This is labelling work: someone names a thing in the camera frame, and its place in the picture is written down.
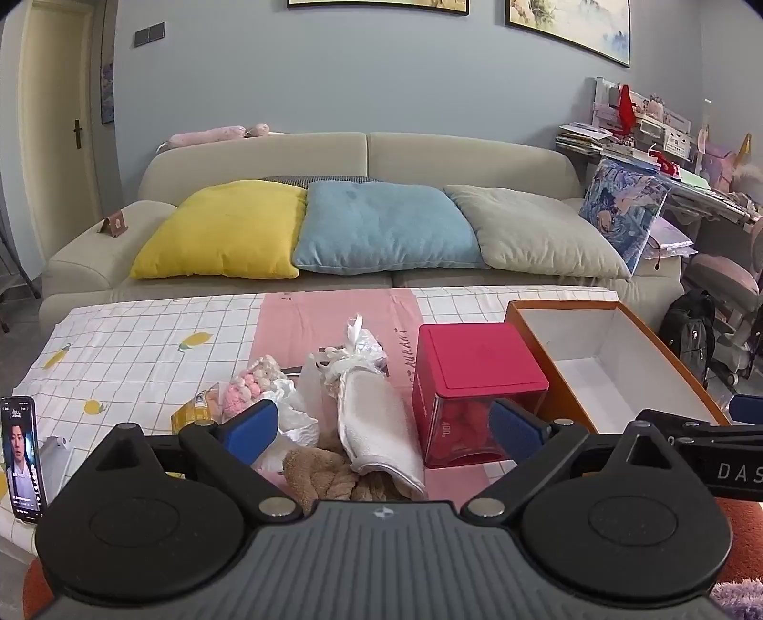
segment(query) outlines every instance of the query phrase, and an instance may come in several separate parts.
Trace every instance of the stack of books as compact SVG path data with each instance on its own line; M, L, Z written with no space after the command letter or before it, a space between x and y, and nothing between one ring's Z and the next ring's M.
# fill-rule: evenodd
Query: stack of books
M612 132L586 123L562 125L556 135L557 146L584 155L599 155L609 145Z
M691 256L697 251L692 247L694 242L679 231L668 220L655 218L649 229L649 242L644 248L642 258L667 258L676 256Z

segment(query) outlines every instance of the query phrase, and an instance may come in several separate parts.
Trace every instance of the backpack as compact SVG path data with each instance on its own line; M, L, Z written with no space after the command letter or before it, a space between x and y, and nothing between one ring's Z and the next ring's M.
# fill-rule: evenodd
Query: backpack
M707 368L715 353L715 302L707 291L692 290L668 308L657 333L675 356L707 388Z

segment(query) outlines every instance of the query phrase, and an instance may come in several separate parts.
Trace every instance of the pillow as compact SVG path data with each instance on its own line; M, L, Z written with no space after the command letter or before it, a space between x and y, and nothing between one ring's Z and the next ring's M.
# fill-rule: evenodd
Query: pillow
M342 174L285 174L280 176L266 176L263 181L273 181L276 183L285 183L286 185L293 185L295 187L301 187L307 189L307 186L315 181L351 181L353 183L367 183L375 181L370 176L351 176Z
M513 189L447 186L495 269L553 276L630 278L623 259L564 202Z
M306 194L266 181L202 189L159 226L138 253L130 277L296 278L290 257Z
M649 227L660 214L668 192L666 181L604 158L585 195L580 216L599 230L623 257L629 273L634 273L649 240Z
M292 257L318 273L484 267L474 231L438 189L316 181Z

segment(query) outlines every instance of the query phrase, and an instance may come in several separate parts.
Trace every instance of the cream door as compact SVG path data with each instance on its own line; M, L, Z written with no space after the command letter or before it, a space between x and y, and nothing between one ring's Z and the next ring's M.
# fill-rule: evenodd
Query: cream door
M88 103L92 7L34 0L21 56L24 184L50 259L101 216Z

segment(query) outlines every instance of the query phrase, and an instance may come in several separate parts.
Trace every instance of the man on phone screen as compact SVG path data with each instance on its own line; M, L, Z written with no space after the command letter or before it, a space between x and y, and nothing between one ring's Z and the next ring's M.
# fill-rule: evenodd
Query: man on phone screen
M5 475L8 478L11 500L17 508L36 512L40 506L37 503L37 492L34 490L31 466L27 458L27 441L21 421L12 421L8 430L13 461L5 470Z

